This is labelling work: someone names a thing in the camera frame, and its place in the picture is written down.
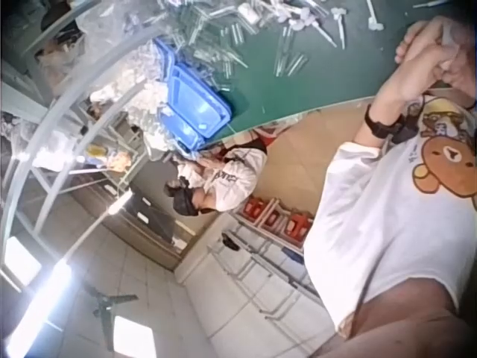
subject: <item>woman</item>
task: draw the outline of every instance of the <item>woman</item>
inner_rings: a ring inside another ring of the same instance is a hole
[[[447,28],[454,43],[442,45]],[[305,262],[353,339],[325,357],[477,357],[456,317],[476,258],[476,118],[423,94],[442,80],[475,99],[475,53],[475,34],[449,19],[411,26],[399,67],[329,165]],[[409,125],[402,113],[416,106]]]
[[[266,161],[267,148],[252,133],[251,141],[227,149],[221,160],[202,157],[196,163],[189,163],[187,170],[192,171],[192,185],[197,186],[191,186],[183,176],[174,183],[177,187],[170,192],[174,196],[174,209],[183,216],[235,209],[252,194]]]

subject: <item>blue plastic bin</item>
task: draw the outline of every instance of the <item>blue plastic bin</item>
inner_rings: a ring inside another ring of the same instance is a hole
[[[172,115],[162,122],[189,150],[197,151],[232,119],[230,106],[185,63],[176,63],[174,51],[160,39],[154,43],[164,58],[168,106]]]
[[[171,109],[171,113],[161,114],[164,126],[190,151],[197,151],[205,144],[203,137],[181,116]]]

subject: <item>fluorescent light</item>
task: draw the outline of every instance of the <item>fluorescent light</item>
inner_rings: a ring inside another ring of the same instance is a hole
[[[18,159],[20,162],[26,162],[28,159],[30,159],[30,155],[26,154],[24,151],[20,151],[16,155],[16,159]]]
[[[113,194],[113,195],[118,194],[118,192],[116,191],[116,189],[114,189],[114,188],[113,188],[111,185],[109,185],[109,184],[106,184],[106,185],[104,186],[104,188],[105,188],[108,192],[110,192],[111,194]]]
[[[140,218],[146,224],[149,224],[149,218],[141,212],[137,213],[137,217]]]
[[[131,199],[132,196],[133,192],[131,192],[131,189],[129,189],[123,195],[121,195],[118,200],[111,204],[110,208],[107,210],[107,213],[110,215],[116,214],[127,203],[127,201]]]
[[[152,329],[120,315],[114,319],[114,351],[134,358],[156,358]]]
[[[42,268],[38,260],[15,236],[7,240],[4,262],[24,286],[28,286]]]
[[[7,354],[10,358],[23,358],[28,353],[43,323],[68,286],[71,274],[72,270],[62,260],[54,266],[50,278],[38,290],[19,325],[8,339]]]

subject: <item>black watch strap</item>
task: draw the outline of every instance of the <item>black watch strap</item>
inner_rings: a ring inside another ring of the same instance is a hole
[[[370,108],[371,105],[368,105],[366,114],[364,115],[364,121],[375,137],[386,139],[389,135],[394,135],[402,129],[402,126],[404,125],[404,116],[401,115],[392,125],[383,125],[381,122],[375,122],[371,119]]]

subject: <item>white t-shirt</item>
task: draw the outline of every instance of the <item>white t-shirt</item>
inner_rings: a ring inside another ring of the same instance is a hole
[[[206,183],[203,176],[194,170],[194,166],[184,163],[177,166],[177,177],[184,177],[189,182],[190,188],[198,188]]]
[[[385,248],[364,302],[421,277],[444,285],[458,307],[477,243],[476,121],[450,101],[426,101],[414,138],[383,157],[347,142],[329,165],[304,250],[337,329]]]
[[[206,192],[215,191],[217,211],[235,209],[252,194],[267,155],[255,148],[235,148],[224,159],[230,161],[222,170],[215,169],[203,187]]]

